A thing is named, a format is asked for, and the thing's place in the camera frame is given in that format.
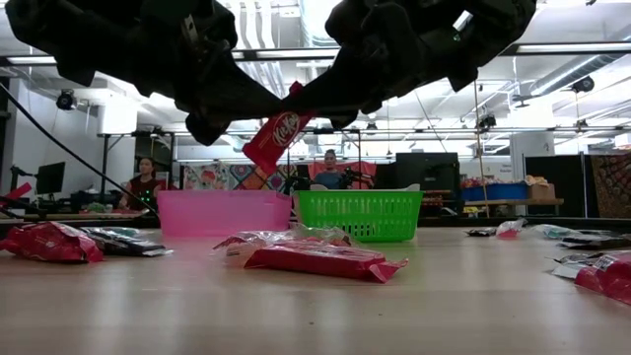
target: plastic basket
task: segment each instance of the plastic basket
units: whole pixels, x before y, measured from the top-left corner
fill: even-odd
[[[264,190],[169,190],[158,193],[163,236],[227,237],[242,231],[285,231],[292,200]]]
[[[302,222],[338,227],[362,243],[403,242],[414,238],[423,192],[299,191]]]
[[[486,185],[486,195],[489,201],[499,199],[527,199],[527,185],[525,183],[493,183]],[[468,187],[462,190],[465,201],[484,201],[482,186]]]

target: pink basket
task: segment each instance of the pink basket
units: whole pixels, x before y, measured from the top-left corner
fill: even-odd
[[[163,236],[227,237],[242,231],[285,231],[292,200],[276,191],[171,190],[158,193]]]

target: black cable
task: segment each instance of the black cable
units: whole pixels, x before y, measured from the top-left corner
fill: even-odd
[[[445,153],[449,153],[447,148],[445,148],[445,144],[443,144],[443,139],[441,139],[441,136],[438,135],[438,133],[436,132],[436,128],[434,128],[434,124],[432,124],[432,120],[430,119],[430,116],[427,115],[427,111],[425,110],[423,103],[421,103],[421,98],[418,97],[418,93],[416,92],[416,90],[414,91],[414,95],[416,95],[416,101],[418,102],[418,105],[421,106],[421,109],[423,110],[423,114],[425,115],[425,119],[427,119],[427,122],[430,124],[430,127],[432,127],[432,130],[434,131],[434,134],[436,135],[438,142],[441,143],[441,146],[443,147],[443,150],[445,151]]]
[[[94,173],[96,173],[99,177],[104,178],[107,182],[113,184],[114,186],[116,186],[116,188],[118,188],[119,190],[123,191],[124,193],[127,193],[133,199],[135,199],[136,201],[140,202],[140,204],[142,204],[145,208],[147,208],[149,210],[149,212],[154,214],[156,217],[160,218],[158,216],[158,212],[156,212],[156,210],[153,209],[147,202],[145,202],[142,199],[140,199],[137,196],[135,196],[133,193],[131,193],[131,191],[128,191],[125,187],[121,186],[116,181],[114,181],[111,178],[109,178],[107,175],[99,172],[99,170],[97,170],[95,167],[91,166],[88,162],[86,162],[81,157],[79,157],[75,152],[71,151],[68,147],[63,145],[63,143],[59,142],[57,140],[57,138],[55,138],[44,127],[42,127],[41,124],[39,124],[39,122],[37,122],[37,120],[34,119],[33,116],[22,106],[22,104],[20,104],[20,102],[18,102],[18,100],[13,95],[11,95],[11,92],[9,91],[9,89],[7,89],[7,87],[4,86],[4,84],[0,84],[0,87],[2,87],[2,90],[7,94],[7,97],[9,98],[9,101],[11,103],[13,103],[13,105],[15,105],[18,108],[18,110],[21,113],[24,114],[24,116],[35,126],[35,128],[37,128],[44,136],[46,136],[46,138],[50,139],[59,148],[61,148],[62,150],[66,151],[66,153],[70,154],[79,163],[83,164],[86,168],[88,168],[91,171],[93,171]]]

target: man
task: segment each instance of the man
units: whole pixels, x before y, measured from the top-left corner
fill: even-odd
[[[314,182],[324,185],[328,189],[340,189],[342,173],[337,170],[337,157],[334,150],[329,149],[324,154],[324,166],[326,170],[316,175]]]

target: blue bin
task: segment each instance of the blue bin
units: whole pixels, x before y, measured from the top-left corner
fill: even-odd
[[[525,183],[493,183],[486,186],[489,200],[498,199],[527,199],[528,187]],[[462,189],[462,199],[465,201],[484,201],[482,186]]]

